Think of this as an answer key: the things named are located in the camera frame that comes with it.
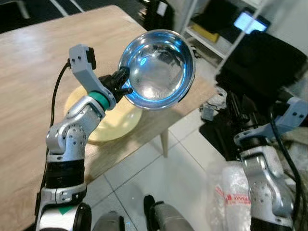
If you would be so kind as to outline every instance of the bowl rim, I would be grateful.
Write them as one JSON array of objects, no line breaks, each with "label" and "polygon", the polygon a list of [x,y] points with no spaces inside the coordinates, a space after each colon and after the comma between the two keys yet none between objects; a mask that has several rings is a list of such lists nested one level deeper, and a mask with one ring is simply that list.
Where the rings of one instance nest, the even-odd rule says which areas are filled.
[{"label": "bowl rim", "polygon": [[[178,97],[178,101],[172,101],[164,106],[159,106],[159,107],[146,107],[146,106],[141,106],[141,105],[138,105],[136,104],[135,102],[133,102],[130,98],[129,98],[129,95],[125,95],[126,99],[132,103],[133,105],[135,105],[136,107],[139,107],[139,108],[142,108],[142,109],[147,109],[147,110],[161,110],[161,109],[165,109],[165,108],[169,108],[169,107],[172,107],[173,105],[177,104],[180,100],[183,99],[183,97],[185,97],[185,95],[187,94],[187,92],[189,91],[190,87],[192,86],[192,83],[194,81],[194,78],[195,78],[195,72],[196,72],[196,66],[195,66],[195,58],[194,58],[194,54],[193,54],[193,51],[192,49],[190,48],[189,44],[186,42],[186,39],[180,35],[178,32],[175,32],[173,30],[166,30],[166,29],[156,29],[156,30],[149,30],[145,33],[142,33],[141,35],[137,36],[135,39],[132,40],[132,42],[129,43],[129,45],[127,45],[127,47],[129,47],[132,43],[134,43],[137,39],[139,39],[140,37],[146,35],[146,34],[151,34],[151,33],[155,33],[155,32],[166,32],[166,33],[170,33],[170,34],[173,34],[173,35],[176,35],[177,37],[179,37],[183,42],[184,44],[186,45],[186,47],[188,48],[189,52],[190,52],[190,55],[192,57],[192,77],[189,81],[189,83],[187,84],[186,86],[186,89],[185,91]],[[121,62],[122,62],[122,59],[124,57],[124,53],[127,49],[127,47],[125,47],[122,55],[121,55],[121,58],[120,58],[120,61],[119,61],[119,64],[118,64],[118,70],[120,69],[120,65],[121,65]]]}]

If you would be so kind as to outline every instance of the table leg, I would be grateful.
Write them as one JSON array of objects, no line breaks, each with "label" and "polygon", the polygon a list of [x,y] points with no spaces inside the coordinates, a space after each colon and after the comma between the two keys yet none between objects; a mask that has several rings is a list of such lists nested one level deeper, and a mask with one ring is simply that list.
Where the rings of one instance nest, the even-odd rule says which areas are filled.
[{"label": "table leg", "polygon": [[164,130],[160,134],[160,140],[163,146],[163,155],[165,158],[167,158],[168,157],[168,129]]}]

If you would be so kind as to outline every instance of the green ring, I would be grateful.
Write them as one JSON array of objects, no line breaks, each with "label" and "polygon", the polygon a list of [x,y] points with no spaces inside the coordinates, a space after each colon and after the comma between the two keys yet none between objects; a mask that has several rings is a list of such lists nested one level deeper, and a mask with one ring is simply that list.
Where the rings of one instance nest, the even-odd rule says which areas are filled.
[{"label": "green ring", "polygon": [[91,91],[88,96],[92,97],[93,99],[95,99],[103,108],[104,110],[106,110],[107,108],[109,108],[110,103],[109,101],[105,98],[105,96],[103,96],[102,94],[96,92],[96,91]]}]

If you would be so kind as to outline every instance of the monitor screen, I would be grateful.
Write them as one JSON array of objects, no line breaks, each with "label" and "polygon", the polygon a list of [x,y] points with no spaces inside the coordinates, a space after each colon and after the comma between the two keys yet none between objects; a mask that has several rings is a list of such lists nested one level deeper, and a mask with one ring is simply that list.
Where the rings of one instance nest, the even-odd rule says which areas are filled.
[{"label": "monitor screen", "polygon": [[[252,16],[250,13],[242,12],[240,16],[235,20],[234,25],[241,30],[245,30],[251,20]],[[267,27],[268,25],[258,20],[254,20],[253,23],[247,29],[246,33],[250,34],[253,30],[265,31]]]}]

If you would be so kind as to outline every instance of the plastic bag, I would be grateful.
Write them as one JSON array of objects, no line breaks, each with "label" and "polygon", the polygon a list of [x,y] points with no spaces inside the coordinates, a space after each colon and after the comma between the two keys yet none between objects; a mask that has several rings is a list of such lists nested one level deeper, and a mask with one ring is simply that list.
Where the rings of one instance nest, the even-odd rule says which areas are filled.
[{"label": "plastic bag", "polygon": [[248,181],[240,162],[224,162],[207,171],[208,223],[212,231],[250,231]]}]

